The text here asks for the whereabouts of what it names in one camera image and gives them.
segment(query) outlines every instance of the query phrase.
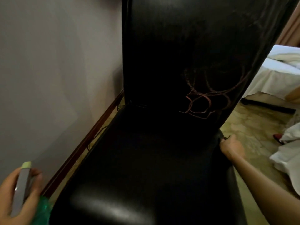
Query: person's left hand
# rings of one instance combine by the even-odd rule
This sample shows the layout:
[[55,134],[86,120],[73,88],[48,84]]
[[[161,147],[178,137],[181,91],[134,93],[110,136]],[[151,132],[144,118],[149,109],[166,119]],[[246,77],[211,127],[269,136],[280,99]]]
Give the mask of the person's left hand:
[[39,170],[31,169],[32,175],[37,175],[32,184],[31,193],[25,201],[21,212],[10,217],[14,189],[21,168],[14,170],[0,186],[0,225],[29,225],[35,215],[41,193],[42,174]]

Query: chair seat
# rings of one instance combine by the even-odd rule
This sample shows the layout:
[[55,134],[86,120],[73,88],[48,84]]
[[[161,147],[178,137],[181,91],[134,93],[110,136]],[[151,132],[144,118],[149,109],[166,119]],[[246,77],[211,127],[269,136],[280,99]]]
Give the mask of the chair seat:
[[218,147],[222,132],[179,120],[122,108],[62,191],[50,224],[246,224]]

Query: hand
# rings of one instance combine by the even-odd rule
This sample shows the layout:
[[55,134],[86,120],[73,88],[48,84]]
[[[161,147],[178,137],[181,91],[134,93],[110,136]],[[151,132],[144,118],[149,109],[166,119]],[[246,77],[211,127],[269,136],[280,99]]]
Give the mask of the hand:
[[31,169],[32,175],[37,175],[32,184],[31,193],[25,201],[19,215],[10,217],[14,189],[21,168],[14,170],[0,186],[0,225],[29,225],[35,215],[41,193],[42,174]]
[[237,156],[245,158],[245,149],[234,134],[227,140],[221,139],[220,149],[231,162],[233,162]]

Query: floor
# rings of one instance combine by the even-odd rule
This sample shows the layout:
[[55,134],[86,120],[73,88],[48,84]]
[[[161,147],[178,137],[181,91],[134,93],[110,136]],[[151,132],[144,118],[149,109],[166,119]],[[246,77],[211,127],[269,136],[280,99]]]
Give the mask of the floor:
[[[116,113],[117,109],[113,111],[103,126],[108,125]],[[279,146],[279,143],[273,139],[272,135],[282,132],[285,124],[291,117],[291,114],[280,113],[259,106],[245,106],[239,103],[227,121],[221,127],[221,130],[224,136],[236,134],[238,139],[245,147],[247,160],[267,177],[278,183],[282,188],[295,195],[287,175],[273,168],[268,159],[270,155],[277,151]],[[97,139],[98,137],[90,144],[90,147],[92,147]],[[75,169],[81,163],[87,153],[88,150],[86,149],[81,157],[77,160],[73,168],[69,171],[66,178],[51,196],[51,203],[55,203],[66,182],[72,176]],[[237,172],[236,177],[248,224],[268,224],[260,212],[247,186]]]

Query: chair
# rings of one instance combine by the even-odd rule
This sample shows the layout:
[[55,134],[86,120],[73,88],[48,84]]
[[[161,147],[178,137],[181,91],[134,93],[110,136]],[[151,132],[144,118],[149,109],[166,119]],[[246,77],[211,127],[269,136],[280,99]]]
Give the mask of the chair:
[[50,225],[247,224],[219,128],[297,3],[123,0],[126,105]]

